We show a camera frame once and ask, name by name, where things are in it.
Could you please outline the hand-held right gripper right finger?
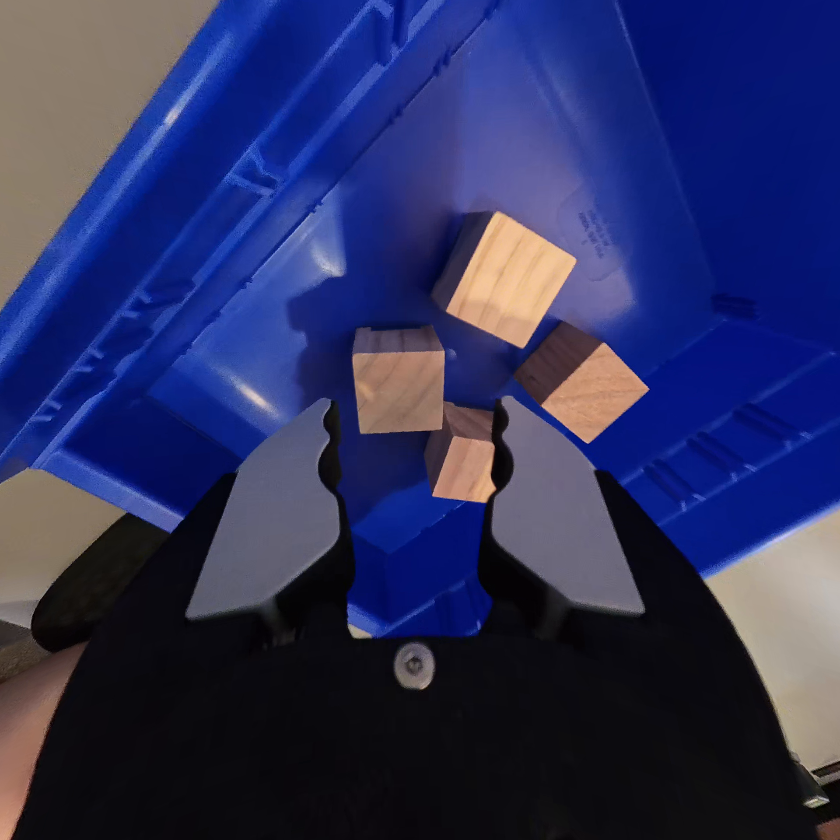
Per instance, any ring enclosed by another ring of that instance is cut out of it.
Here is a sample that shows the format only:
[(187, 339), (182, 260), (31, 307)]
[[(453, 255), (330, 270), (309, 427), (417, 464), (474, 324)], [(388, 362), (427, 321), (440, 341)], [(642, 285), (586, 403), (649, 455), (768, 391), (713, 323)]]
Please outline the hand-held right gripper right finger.
[(571, 611), (641, 617), (643, 597), (592, 463), (511, 395), (493, 415), (496, 488), (477, 565), (492, 610), (515, 613), (540, 639), (556, 638)]

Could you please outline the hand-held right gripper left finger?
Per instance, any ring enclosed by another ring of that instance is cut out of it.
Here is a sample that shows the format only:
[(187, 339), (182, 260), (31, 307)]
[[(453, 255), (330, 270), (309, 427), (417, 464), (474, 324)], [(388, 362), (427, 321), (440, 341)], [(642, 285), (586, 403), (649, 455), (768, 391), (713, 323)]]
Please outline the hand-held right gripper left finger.
[(340, 494), (341, 424), (321, 398), (237, 469), (185, 618), (255, 616), (274, 644), (352, 643), (354, 546)]

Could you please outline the blue striped wooden cube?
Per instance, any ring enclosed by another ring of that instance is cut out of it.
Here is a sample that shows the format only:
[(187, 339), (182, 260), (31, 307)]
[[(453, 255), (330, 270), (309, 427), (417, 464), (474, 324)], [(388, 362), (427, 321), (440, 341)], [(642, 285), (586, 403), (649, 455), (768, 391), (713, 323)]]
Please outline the blue striped wooden cube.
[(468, 213), (430, 294), (447, 315), (523, 349), (576, 263), (502, 212)]
[(357, 328), (352, 367), (362, 435), (442, 428), (445, 349), (434, 327)]
[(513, 375), (541, 408), (590, 444), (648, 386), (605, 342), (560, 322)]
[(490, 411), (444, 402), (443, 424), (431, 432), (424, 452), (433, 497), (486, 503), (496, 491), (493, 417)]

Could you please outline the blue plastic bin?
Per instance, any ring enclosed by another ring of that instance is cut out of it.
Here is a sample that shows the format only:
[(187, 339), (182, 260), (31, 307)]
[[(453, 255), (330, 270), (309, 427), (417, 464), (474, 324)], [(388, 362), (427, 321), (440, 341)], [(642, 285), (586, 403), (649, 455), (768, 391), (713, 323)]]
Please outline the blue plastic bin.
[[(340, 404), (350, 622), (467, 634), (480, 508), (363, 436), (360, 327), (492, 407), (557, 322), (648, 393), (589, 460), (704, 575), (838, 505), (838, 2), (222, 2), (2, 311), (2, 479), (171, 531)], [(431, 298), (467, 214), (576, 259), (520, 349)]]

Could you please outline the black cushion pad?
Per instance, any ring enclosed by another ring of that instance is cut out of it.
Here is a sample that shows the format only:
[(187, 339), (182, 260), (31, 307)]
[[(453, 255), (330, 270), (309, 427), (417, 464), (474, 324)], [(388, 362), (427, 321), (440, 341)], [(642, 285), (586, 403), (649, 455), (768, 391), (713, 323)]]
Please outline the black cushion pad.
[(30, 631), (54, 654), (87, 642), (170, 533), (125, 513), (84, 549), (38, 601)]

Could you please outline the person's bare leg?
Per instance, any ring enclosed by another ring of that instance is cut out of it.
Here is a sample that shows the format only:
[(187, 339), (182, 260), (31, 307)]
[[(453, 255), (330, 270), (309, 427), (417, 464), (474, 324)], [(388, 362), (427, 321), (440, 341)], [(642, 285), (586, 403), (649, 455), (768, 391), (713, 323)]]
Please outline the person's bare leg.
[(83, 649), (48, 656), (1, 686), (2, 839), (14, 833), (49, 724)]

